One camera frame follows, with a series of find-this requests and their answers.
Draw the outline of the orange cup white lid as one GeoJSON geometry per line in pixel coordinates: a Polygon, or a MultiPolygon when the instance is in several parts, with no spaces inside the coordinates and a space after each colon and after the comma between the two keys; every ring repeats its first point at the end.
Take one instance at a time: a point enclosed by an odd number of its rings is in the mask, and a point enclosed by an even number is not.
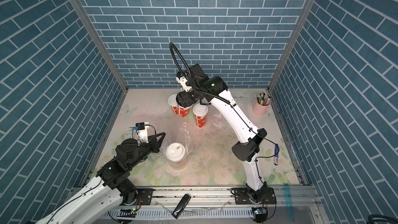
{"type": "Polygon", "coordinates": [[[182,170],[186,164],[187,150],[181,143],[172,143],[166,149],[166,158],[176,170],[182,170]]]}

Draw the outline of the clear plastic carrier bag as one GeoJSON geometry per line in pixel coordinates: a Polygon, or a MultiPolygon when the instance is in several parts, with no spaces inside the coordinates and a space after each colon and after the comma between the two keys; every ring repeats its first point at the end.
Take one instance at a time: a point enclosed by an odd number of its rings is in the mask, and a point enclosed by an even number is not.
{"type": "Polygon", "coordinates": [[[171,168],[181,171],[193,150],[189,125],[186,122],[170,122],[164,126],[164,132],[166,136],[162,148],[165,159],[171,168]]]}

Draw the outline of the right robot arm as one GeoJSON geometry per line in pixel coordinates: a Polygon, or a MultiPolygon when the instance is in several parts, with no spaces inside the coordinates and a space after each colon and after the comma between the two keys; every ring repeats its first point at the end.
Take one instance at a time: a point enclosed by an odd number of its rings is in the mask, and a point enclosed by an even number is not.
{"type": "Polygon", "coordinates": [[[230,124],[238,138],[232,151],[235,157],[243,162],[249,199],[253,203],[263,201],[267,184],[262,179],[256,154],[260,151],[260,144],[265,140],[266,130],[259,129],[246,117],[219,76],[205,76],[196,80],[180,75],[176,77],[176,81],[182,86],[176,97],[179,106],[190,107],[197,101],[206,99],[230,124]]]}

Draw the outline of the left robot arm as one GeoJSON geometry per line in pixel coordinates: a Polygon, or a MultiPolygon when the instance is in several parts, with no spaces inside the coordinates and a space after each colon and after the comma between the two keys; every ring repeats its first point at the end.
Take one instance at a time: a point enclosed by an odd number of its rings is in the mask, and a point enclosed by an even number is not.
{"type": "Polygon", "coordinates": [[[166,134],[151,135],[147,143],[127,139],[115,149],[116,156],[99,169],[69,201],[39,220],[38,224],[92,224],[122,203],[133,204],[136,186],[129,180],[132,169],[151,153],[159,153],[166,134]]]}

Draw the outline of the back red cup white lid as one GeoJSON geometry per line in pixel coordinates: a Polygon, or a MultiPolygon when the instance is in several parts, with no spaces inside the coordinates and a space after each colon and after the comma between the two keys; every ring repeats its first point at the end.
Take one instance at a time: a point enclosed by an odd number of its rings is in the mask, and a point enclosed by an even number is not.
{"type": "Polygon", "coordinates": [[[175,116],[179,115],[179,107],[176,101],[177,94],[173,94],[168,98],[168,104],[172,108],[175,116]]]}

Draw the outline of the red cup white lid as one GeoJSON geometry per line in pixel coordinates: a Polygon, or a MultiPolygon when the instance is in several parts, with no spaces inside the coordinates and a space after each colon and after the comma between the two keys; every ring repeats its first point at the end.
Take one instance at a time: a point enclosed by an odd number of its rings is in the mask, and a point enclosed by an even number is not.
{"type": "Polygon", "coordinates": [[[196,104],[193,107],[193,113],[197,127],[202,128],[206,123],[208,107],[206,105],[196,104]]]}
{"type": "Polygon", "coordinates": [[[168,98],[168,104],[172,108],[175,116],[179,115],[179,107],[176,101],[177,94],[173,94],[168,98]]]}

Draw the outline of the right red cup white lid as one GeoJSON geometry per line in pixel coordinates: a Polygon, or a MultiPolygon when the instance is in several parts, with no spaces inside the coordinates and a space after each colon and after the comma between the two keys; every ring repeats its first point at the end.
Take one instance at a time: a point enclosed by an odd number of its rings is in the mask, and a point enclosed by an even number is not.
{"type": "Polygon", "coordinates": [[[193,107],[193,113],[197,127],[202,128],[206,123],[208,107],[206,105],[196,104],[193,107]]]}

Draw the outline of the blue white pen box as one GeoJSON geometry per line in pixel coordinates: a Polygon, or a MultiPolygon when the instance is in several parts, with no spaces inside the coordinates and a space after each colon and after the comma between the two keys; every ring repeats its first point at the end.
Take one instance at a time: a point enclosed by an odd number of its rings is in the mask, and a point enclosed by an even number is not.
{"type": "Polygon", "coordinates": [[[126,139],[131,139],[133,137],[134,128],[129,128],[126,133],[126,139]]]}

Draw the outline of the pink pen holder cup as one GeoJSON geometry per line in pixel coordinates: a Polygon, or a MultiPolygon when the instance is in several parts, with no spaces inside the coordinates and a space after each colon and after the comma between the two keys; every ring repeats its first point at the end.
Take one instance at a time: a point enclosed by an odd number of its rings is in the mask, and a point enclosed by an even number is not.
{"type": "Polygon", "coordinates": [[[256,98],[252,111],[257,116],[264,116],[271,106],[271,99],[266,97],[265,99],[256,98]]]}

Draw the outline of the blue marker pen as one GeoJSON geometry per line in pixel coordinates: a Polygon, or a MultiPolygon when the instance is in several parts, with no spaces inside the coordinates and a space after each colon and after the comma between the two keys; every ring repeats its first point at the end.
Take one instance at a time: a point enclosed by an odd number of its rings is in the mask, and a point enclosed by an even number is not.
{"type": "Polygon", "coordinates": [[[278,144],[275,145],[275,154],[274,154],[274,165],[278,165],[278,154],[279,154],[279,146],[278,144]]]}

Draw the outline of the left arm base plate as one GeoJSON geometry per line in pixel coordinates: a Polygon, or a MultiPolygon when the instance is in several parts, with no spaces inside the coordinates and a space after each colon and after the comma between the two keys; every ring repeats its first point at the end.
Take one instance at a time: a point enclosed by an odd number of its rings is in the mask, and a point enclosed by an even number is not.
{"type": "Polygon", "coordinates": [[[123,198],[124,205],[133,206],[149,206],[152,201],[154,189],[152,188],[138,188],[134,195],[123,198]]]}

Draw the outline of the black remote on rail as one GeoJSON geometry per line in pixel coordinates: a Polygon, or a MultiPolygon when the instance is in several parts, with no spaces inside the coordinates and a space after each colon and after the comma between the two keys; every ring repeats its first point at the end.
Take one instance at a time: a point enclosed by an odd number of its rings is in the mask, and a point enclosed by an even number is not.
{"type": "Polygon", "coordinates": [[[189,201],[191,200],[191,196],[189,194],[185,194],[181,200],[179,201],[179,203],[177,204],[177,206],[175,207],[175,209],[172,211],[172,216],[175,219],[178,219],[179,216],[181,215],[181,213],[184,211],[184,209],[186,208],[186,206],[188,205],[189,201]]]}

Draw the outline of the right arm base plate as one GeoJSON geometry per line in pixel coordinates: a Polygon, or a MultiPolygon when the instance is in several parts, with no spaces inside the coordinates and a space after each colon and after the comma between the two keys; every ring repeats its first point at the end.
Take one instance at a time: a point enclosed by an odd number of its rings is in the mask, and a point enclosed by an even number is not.
{"type": "Polygon", "coordinates": [[[232,188],[231,193],[237,205],[277,203],[274,189],[269,186],[262,187],[258,191],[248,187],[237,187],[232,188]]]}

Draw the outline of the aluminium front rail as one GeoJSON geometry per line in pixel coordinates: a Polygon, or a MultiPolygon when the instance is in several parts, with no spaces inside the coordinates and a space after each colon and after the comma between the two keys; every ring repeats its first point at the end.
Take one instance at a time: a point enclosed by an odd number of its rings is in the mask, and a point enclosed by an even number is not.
{"type": "MultiPolygon", "coordinates": [[[[176,206],[185,194],[191,196],[188,206],[191,207],[221,207],[237,206],[231,193],[232,188],[245,186],[140,186],[138,188],[154,189],[151,204],[143,207],[176,206]]],[[[242,206],[320,206],[321,201],[313,186],[303,185],[271,185],[274,189],[277,203],[249,204],[242,206]]]]}

